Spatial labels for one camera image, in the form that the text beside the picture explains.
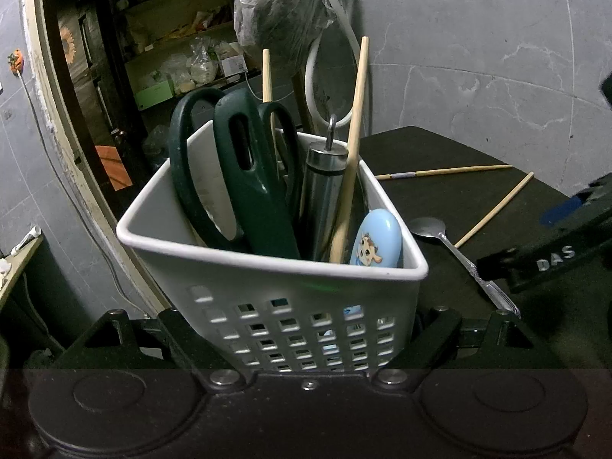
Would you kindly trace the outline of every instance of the cardboard box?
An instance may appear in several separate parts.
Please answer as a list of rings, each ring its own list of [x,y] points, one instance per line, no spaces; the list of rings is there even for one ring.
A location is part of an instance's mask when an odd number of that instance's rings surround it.
[[[143,111],[157,105],[162,101],[166,101],[174,96],[174,85],[169,79],[167,81],[160,82],[155,86],[146,88],[145,90],[139,91],[134,95],[136,99],[136,105],[139,111]]]
[[[244,55],[237,55],[221,61],[221,70],[227,78],[247,71],[247,64],[244,62]]]

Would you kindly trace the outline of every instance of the door frame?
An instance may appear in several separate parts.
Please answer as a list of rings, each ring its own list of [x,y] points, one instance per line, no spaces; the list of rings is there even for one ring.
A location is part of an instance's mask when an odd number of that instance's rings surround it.
[[[83,113],[65,64],[55,2],[22,0],[22,12],[28,62],[36,79],[37,93],[54,128],[59,146],[58,156],[62,159],[65,174],[72,179],[78,191],[79,203],[87,212],[94,233],[108,246],[112,257],[132,281],[151,314],[157,315],[171,304],[137,255],[119,243],[114,232],[117,221],[79,143],[73,122],[83,118]]]

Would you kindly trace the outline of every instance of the chopstick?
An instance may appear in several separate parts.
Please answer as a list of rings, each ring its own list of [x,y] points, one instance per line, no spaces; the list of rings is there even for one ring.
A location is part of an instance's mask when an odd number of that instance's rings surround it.
[[[264,103],[268,101],[272,101],[272,68],[270,67],[270,50],[268,48],[264,48],[262,53],[261,60],[261,83],[262,83],[262,98]],[[279,160],[278,157],[278,147],[276,146],[276,132],[274,129],[274,116],[271,116],[270,119],[270,129],[272,130],[272,143],[274,145],[274,155],[276,156],[276,160]],[[280,171],[278,169],[278,163],[276,164],[276,176],[280,177]]]
[[[516,185],[512,191],[510,191],[510,193],[508,193],[503,200],[501,200],[500,203],[498,203],[497,205],[495,205],[494,208],[491,209],[491,211],[485,215],[480,222],[475,225],[475,227],[473,227],[471,230],[469,230],[466,234],[466,236],[464,236],[463,238],[461,238],[461,240],[459,240],[457,243],[455,243],[455,246],[457,248],[459,248],[461,245],[463,245],[463,243],[467,242],[472,236],[474,236],[476,233],[478,233],[478,231],[481,230],[481,228],[487,224],[491,219],[493,219],[493,217],[495,217],[495,215],[501,210],[503,209],[510,200],[512,200],[516,194],[521,191],[525,185],[527,183],[529,183],[530,179],[533,178],[534,173],[528,173],[527,176],[525,176],[522,181]]]
[[[380,174],[376,176],[378,181],[387,181],[389,179],[406,179],[409,177],[420,177],[420,176],[438,176],[440,174],[457,174],[457,173],[475,173],[477,171],[492,171],[494,169],[510,169],[514,166],[509,164],[503,164],[498,166],[468,166],[464,168],[450,168],[450,169],[431,169],[429,171],[413,171],[411,173],[392,173],[392,174]]]
[[[340,188],[339,208],[336,217],[334,236],[329,253],[329,261],[336,264],[342,262],[344,246],[347,241],[348,224],[351,217],[351,205],[353,204],[353,192],[355,190],[355,177],[359,166],[359,136],[361,134],[361,115],[363,113],[363,97],[365,96],[365,81],[368,73],[368,50],[369,38],[361,39],[361,53],[359,54],[359,65],[357,66],[357,81],[355,84],[355,96],[353,97],[353,116],[348,132],[348,161],[342,187]]]

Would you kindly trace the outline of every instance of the green box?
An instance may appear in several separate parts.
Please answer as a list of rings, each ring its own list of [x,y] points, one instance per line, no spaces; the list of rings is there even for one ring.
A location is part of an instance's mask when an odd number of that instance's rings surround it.
[[[169,79],[155,86],[139,91],[134,95],[136,105],[140,111],[146,110],[153,105],[166,101],[174,96],[174,85]]]

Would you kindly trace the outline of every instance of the spoon handle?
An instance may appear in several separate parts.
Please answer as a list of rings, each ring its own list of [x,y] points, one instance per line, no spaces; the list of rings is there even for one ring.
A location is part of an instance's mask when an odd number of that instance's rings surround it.
[[[442,241],[442,243],[446,245],[446,248],[448,248],[452,252],[452,254],[457,259],[459,259],[459,262],[463,264],[465,269],[467,269],[467,272],[469,272],[470,276],[472,276],[472,278],[474,278],[476,282],[480,285],[480,287],[485,291],[487,297],[489,297],[489,299],[491,299],[491,301],[495,304],[495,307],[497,307],[498,309],[509,310],[516,317],[521,317],[521,311],[519,311],[516,304],[512,302],[512,300],[510,300],[510,297],[508,297],[506,293],[494,282],[486,282],[485,280],[483,280],[479,276],[475,264],[465,255],[463,255],[455,245],[449,242],[449,239],[446,237],[445,234],[440,233],[438,235],[438,238],[440,238],[440,241]]]

